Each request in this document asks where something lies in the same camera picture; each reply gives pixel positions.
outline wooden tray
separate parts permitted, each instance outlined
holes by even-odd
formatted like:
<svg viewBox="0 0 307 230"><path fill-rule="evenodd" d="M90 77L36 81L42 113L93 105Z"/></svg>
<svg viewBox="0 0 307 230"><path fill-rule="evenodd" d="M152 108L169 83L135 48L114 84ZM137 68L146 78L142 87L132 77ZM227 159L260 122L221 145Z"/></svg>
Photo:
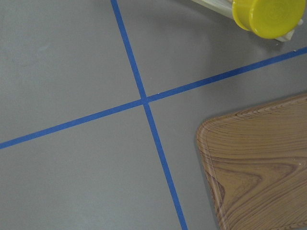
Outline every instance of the wooden tray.
<svg viewBox="0 0 307 230"><path fill-rule="evenodd" d="M307 94L210 119L197 142L222 230L307 226Z"/></svg>

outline white plastic object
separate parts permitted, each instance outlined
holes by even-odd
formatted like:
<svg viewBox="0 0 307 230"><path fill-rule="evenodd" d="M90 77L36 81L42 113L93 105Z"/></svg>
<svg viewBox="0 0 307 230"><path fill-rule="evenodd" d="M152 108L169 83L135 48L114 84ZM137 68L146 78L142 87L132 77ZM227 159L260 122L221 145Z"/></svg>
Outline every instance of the white plastic object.
<svg viewBox="0 0 307 230"><path fill-rule="evenodd" d="M234 19L232 15L232 0L192 0L210 10L213 10L227 18ZM302 25L303 20L301 19L297 25ZM276 38L280 42L290 41L295 30L292 30L284 36Z"/></svg>

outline gray table surface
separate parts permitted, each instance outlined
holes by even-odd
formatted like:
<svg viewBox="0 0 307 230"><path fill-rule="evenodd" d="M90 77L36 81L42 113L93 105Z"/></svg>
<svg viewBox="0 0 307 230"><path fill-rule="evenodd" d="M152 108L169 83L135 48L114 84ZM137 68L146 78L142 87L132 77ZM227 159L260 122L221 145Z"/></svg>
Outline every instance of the gray table surface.
<svg viewBox="0 0 307 230"><path fill-rule="evenodd" d="M198 126L307 92L307 23L280 43L189 0L118 7L129 42L109 0L0 0L1 230L218 230Z"/></svg>

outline yellow object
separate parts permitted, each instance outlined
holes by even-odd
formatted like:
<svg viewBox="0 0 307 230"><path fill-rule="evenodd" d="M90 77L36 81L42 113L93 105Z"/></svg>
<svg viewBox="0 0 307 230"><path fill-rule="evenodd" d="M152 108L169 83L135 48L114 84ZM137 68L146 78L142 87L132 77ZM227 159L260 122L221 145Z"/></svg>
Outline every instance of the yellow object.
<svg viewBox="0 0 307 230"><path fill-rule="evenodd" d="M273 39L297 26L305 6L306 0L234 0L232 11L242 29Z"/></svg>

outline blue line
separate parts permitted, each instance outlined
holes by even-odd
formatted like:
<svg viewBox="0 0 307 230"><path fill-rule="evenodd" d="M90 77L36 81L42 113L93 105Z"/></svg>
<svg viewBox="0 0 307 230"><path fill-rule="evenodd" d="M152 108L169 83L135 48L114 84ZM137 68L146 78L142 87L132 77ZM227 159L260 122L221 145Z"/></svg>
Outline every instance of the blue line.
<svg viewBox="0 0 307 230"><path fill-rule="evenodd" d="M136 84L137 84L139 92L140 92L141 100L142 100L144 110L145 110L145 113L146 113L146 116L147 116L149 127L150 127L150 130L152 132L154 143L155 143L155 146L156 146L157 151L158 151L160 162L161 162L161 165L162 165L162 168L163 168L163 171L164 171L164 175L165 175L165 178L166 178L166 181L167 181L167 185L168 185L170 194L171 194L172 199L173 199L173 203L174 203L174 206L175 206L175 209L176 209L176 212L177 212L177 216L178 216L178 219L179 219L179 222L180 222L180 225L181 225L181 229L182 230L188 230L186 220L184 218L184 215L183 215L183 212L182 212L182 209L181 209L181 205L180 205L180 201L179 201L179 198L178 198L178 195L177 195L177 192L176 192L176 189L175 189L175 185L174 185L174 182L173 182L173 179L172 179L172 175L171 175L171 172L169 170L169 167L168 167L168 164L167 164L167 161L166 161L166 157L165 157L164 150L163 150L163 147L162 147L162 143L161 143L161 140L160 140L160 137L159 137L159 134L158 134L158 130L157 130L157 127L156 127L155 122L154 122L154 117L153 117L152 111L151 111L150 106L149 106L148 101L147 101L145 88L144 88L144 85L142 83L142 79L141 79L141 76L140 76L140 73L139 73L139 70L138 70L138 67L137 67L137 64L136 64L136 60L135 60L135 57L134 57L134 54L133 54L133 51L132 51L132 48L131 48L131 45L130 45L130 42L129 42L127 31L126 31L124 22L123 22L122 17L121 17L121 13L120 13L120 10L119 10L119 7L118 7L118 3L117 3L116 0L111 0L111 4L112 4L112 7L113 7L115 17L116 17L116 21L118 23L118 28L119 28L122 40L123 40L124 45L125 45L125 49L126 49L126 52L127 52L127 55L128 55L128 59L129 59L129 62L130 62L131 68L132 68L132 72L133 72Z"/></svg>
<svg viewBox="0 0 307 230"><path fill-rule="evenodd" d="M259 68L262 68L262 67L274 64L274 63L278 63L278 62L281 62L281 61L284 61L290 58L295 58L297 56L300 56L306 53L307 53L307 47L304 47L302 49L298 49L297 51L291 51L289 53L285 53L285 54L282 54L276 57L272 57L272 58L269 58L263 61L259 61L259 62L250 64L250 65L247 65L247 66L243 66L243 67L240 67L240 68L237 68L237 69L225 72L225 73L221 73L221 74L209 77L209 78L205 78L205 79L202 79L202 80L190 83L190 84L186 84L186 85L183 85L183 86L180 86L180 87L168 90L168 91L154 94L152 96L147 97L147 101L148 102L157 101L162 98L166 98L166 97L173 96L181 92L185 92L185 91L192 90L192 89L204 86L204 85L208 85L210 83L220 81L226 78L230 78L230 77L239 75L241 73L246 73L246 72L249 72L255 69L259 69Z"/></svg>
<svg viewBox="0 0 307 230"><path fill-rule="evenodd" d="M111 108L111 109L107 109L107 110L104 110L104 111L101 111L101 112L98 112L98 113L95 113L95 114L91 114L91 115L88 115L88 116L85 116L85 117L81 117L81 118L78 118L76 120L72 120L72 121L57 125L57 126L53 126L51 128L46 128L46 129L37 131L35 133L25 135L23 137L19 137L19 138L13 139L13 140L9 140L9 141L0 143L0 149L4 149L4 148L7 148L7 147L12 146L12 145L17 145L17 144L20 144L20 143L25 142L25 141L33 140L35 138L39 138L39 137L42 137L42 136L45 136L45 135L48 135L48 134L51 134L51 133L55 133L55 132L58 132L60 130L64 130L64 129L67 129L67 128L70 128L70 127L73 127L73 126L77 126L77 125L80 125L80 124L83 124L83 123L86 123L86 122L89 122L89 121L93 121L93 120L99 119L99 118L104 117L104 116L119 113L119 112L122 112L124 110L128 110L128 109L140 106L140 105L142 105L141 100L137 100L137 101L130 102L130 103L127 103L127 104L123 104L123 105L120 105L120 106L117 106L117 107L114 107L114 108Z"/></svg>
<svg viewBox="0 0 307 230"><path fill-rule="evenodd" d="M142 84L139 69L138 69L138 66L137 66L135 58L134 58L134 54L133 54L133 51L132 51L132 48L131 48L131 45L130 45L130 41L128 39L128 35L127 35L127 31L125 29L123 19L121 17L120 11L119 11L117 1L111 0L111 4L112 4L112 7L113 7L115 17L116 17L116 21L117 21L117 24L118 24L120 35L122 37L122 40L124 42L124 46L125 46L125 49L126 49L126 52L127 52L127 55L128 55L128 59L129 59L130 65L131 65L131 69L132 69L137 87L139 89L140 96L141 96L142 99L145 99L146 98L146 92L145 92L145 89L144 89L143 84Z"/></svg>

